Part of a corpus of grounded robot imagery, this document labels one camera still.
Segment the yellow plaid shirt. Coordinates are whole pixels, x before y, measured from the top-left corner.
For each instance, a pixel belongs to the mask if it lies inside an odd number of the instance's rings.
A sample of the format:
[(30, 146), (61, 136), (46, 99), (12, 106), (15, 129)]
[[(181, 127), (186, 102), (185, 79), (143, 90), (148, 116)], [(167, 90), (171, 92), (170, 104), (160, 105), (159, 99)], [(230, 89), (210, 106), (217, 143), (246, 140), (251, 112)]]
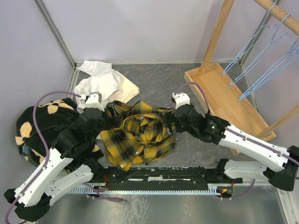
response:
[(175, 147), (173, 123), (167, 126), (165, 116), (173, 108), (152, 107), (143, 101), (133, 106), (120, 101), (112, 103), (121, 116), (119, 127), (100, 133), (107, 160), (128, 171), (133, 165), (149, 164), (166, 157)]

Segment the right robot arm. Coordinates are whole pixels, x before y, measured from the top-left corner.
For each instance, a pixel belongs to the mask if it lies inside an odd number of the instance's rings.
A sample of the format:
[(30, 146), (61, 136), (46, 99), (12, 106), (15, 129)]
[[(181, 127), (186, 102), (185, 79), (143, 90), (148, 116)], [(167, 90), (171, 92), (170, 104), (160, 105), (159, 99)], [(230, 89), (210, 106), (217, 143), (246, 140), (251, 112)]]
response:
[(209, 112), (202, 116), (190, 104), (184, 104), (164, 117), (166, 124), (174, 125), (178, 133), (187, 132), (202, 142), (228, 147), (253, 158), (252, 161), (227, 160), (224, 166), (214, 171), (217, 181), (259, 179), (281, 190), (294, 190), (299, 169), (298, 147), (273, 145)]

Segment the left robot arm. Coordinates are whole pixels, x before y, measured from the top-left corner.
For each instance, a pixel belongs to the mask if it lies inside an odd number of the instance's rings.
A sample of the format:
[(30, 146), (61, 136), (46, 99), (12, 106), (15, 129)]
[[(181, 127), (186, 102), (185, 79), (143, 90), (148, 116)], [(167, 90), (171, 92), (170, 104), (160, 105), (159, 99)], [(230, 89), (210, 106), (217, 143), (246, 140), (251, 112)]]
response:
[(99, 182), (104, 167), (92, 157), (94, 140), (101, 131), (121, 125), (113, 105), (104, 110), (87, 108), (77, 121), (59, 133), (43, 162), (19, 187), (8, 189), (4, 197), (25, 223), (42, 218), (64, 194), (80, 184)]

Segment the aluminium corner post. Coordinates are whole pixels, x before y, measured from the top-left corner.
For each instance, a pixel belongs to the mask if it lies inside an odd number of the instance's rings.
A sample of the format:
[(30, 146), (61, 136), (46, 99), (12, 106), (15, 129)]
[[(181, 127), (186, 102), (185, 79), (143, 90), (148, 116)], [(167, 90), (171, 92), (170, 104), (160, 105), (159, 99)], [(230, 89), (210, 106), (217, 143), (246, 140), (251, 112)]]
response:
[(60, 47), (62, 53), (64, 54), (67, 62), (71, 67), (76, 67), (76, 62), (73, 59), (70, 50), (68, 49), (62, 35), (60, 34), (59, 29), (57, 28), (54, 20), (52, 19), (49, 10), (46, 7), (46, 4), (43, 0), (33, 0), (39, 12), (41, 13), (44, 21), (46, 22), (48, 28), (50, 29), (53, 37), (55, 38), (58, 46)]

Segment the white shirt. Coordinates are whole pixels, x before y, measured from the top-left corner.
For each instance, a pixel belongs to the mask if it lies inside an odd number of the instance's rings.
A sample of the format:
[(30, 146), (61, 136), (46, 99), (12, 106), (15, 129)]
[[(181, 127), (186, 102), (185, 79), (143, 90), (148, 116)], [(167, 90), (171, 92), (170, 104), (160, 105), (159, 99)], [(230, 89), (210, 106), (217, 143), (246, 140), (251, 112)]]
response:
[(88, 74), (89, 77), (82, 79), (75, 86), (74, 93), (88, 97), (98, 92), (101, 94), (103, 106), (115, 100), (127, 103), (140, 93), (139, 87), (114, 70), (111, 63), (84, 61), (77, 69)]

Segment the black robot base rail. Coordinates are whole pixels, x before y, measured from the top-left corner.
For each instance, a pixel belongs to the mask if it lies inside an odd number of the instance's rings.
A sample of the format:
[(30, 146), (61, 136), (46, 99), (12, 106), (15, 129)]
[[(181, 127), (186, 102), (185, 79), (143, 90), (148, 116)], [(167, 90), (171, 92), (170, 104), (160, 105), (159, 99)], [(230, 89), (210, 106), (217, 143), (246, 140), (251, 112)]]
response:
[(102, 169), (102, 174), (91, 183), (108, 185), (108, 190), (207, 190), (209, 184), (239, 184), (242, 178), (231, 179), (224, 174), (221, 159), (214, 168), (205, 167), (133, 167), (123, 171), (116, 167)]

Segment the black floral blanket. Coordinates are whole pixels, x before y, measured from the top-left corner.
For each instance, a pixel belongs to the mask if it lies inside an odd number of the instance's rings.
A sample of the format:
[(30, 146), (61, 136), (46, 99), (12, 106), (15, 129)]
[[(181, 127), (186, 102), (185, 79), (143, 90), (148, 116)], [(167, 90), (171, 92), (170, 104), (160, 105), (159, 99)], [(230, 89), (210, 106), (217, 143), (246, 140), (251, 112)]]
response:
[[(34, 107), (28, 107), (17, 119), (15, 141), (19, 154), (34, 166), (39, 166), (46, 156), (33, 120)], [(63, 98), (38, 105), (36, 123), (48, 147), (53, 145), (58, 135), (76, 122), (81, 113), (71, 98)]]

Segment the wooden clothes rack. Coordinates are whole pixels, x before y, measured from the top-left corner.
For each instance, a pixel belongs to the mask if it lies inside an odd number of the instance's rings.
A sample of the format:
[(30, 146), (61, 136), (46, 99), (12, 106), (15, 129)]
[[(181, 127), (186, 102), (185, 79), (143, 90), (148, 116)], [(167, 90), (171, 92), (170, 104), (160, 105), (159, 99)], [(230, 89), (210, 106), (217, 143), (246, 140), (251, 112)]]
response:
[(242, 92), (236, 84), (227, 88), (232, 79), (227, 73), (222, 75), (224, 69), (211, 60), (233, 3), (232, 0), (223, 2), (201, 66), (186, 71), (184, 78), (192, 83), (191, 89), (206, 111), (209, 110), (211, 114), (229, 121), (250, 135), (270, 141), (276, 137), (274, 130), (297, 115), (299, 107), (295, 106), (272, 125), (268, 125), (247, 99), (238, 102)]

